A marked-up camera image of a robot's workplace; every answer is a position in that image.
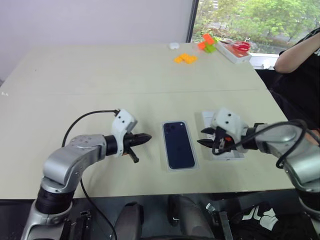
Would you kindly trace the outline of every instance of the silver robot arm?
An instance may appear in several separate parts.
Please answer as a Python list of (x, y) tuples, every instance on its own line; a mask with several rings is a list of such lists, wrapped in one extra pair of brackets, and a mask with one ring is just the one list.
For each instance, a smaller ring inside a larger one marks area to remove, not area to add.
[(75, 190), (87, 167), (106, 156), (129, 154), (139, 161), (131, 147), (146, 143), (151, 136), (132, 134), (137, 121), (121, 110), (112, 123), (112, 134), (80, 135), (54, 151), (44, 163), (37, 199), (32, 203), (21, 240), (59, 240), (64, 220), (72, 208)]
[(251, 149), (283, 159), (277, 162), (277, 167), (284, 169), (290, 178), (303, 208), (320, 233), (320, 147), (305, 138), (302, 127), (293, 122), (256, 123), (249, 127), (226, 108), (214, 113), (210, 126), (201, 132), (213, 134), (214, 140), (201, 139), (198, 142), (212, 148), (214, 155), (230, 150), (246, 153)]

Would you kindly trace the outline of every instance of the green block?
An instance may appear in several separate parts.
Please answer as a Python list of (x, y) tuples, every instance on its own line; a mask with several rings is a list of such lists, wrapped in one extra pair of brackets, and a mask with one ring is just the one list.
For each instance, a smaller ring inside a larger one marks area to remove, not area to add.
[(204, 48), (204, 51), (206, 52), (206, 53), (213, 53), (214, 51), (216, 50), (216, 48), (215, 48), (215, 46), (213, 46), (213, 45), (209, 45), (209, 44), (205, 44), (205, 48)]

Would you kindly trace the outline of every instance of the windowsill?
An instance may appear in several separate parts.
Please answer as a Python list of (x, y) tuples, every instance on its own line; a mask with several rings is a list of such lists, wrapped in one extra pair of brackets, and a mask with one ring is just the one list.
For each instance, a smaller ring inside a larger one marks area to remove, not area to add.
[(251, 53), (250, 63), (256, 70), (274, 70), (278, 54)]

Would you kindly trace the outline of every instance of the table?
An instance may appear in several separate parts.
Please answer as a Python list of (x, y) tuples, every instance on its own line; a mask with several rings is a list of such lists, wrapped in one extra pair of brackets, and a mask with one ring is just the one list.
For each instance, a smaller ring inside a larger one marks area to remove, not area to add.
[[(181, 53), (198, 60), (177, 64), (173, 59)], [(116, 108), (137, 118), (134, 133), (152, 139), (134, 148), (139, 163), (109, 156), (87, 168), (83, 181), (92, 197), (293, 187), (272, 155), (252, 150), (244, 160), (212, 161), (208, 149), (196, 142), (204, 137), (202, 111), (223, 106), (249, 125), (286, 118), (249, 63), (232, 64), (192, 43), (178, 50), (165, 44), (35, 48), (0, 93), (0, 199), (34, 199), (43, 163), (61, 146), (69, 125), (84, 113)], [(109, 135), (113, 118), (88, 116), (69, 136)], [(199, 168), (169, 172), (162, 123), (180, 120), (188, 124)], [(74, 196), (84, 196), (79, 187)]]

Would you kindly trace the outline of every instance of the green foliage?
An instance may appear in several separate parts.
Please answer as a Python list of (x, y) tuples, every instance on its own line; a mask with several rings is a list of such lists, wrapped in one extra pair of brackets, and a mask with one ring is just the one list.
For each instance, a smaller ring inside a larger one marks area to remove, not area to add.
[[(212, 23), (220, 28), (209, 27)], [(209, 33), (287, 48), (294, 44), (292, 39), (319, 26), (320, 0), (218, 0), (216, 10), (212, 0), (203, 0), (198, 6), (192, 40), (199, 42), (204, 33)], [(279, 35), (286, 36), (287, 41), (276, 39)]]

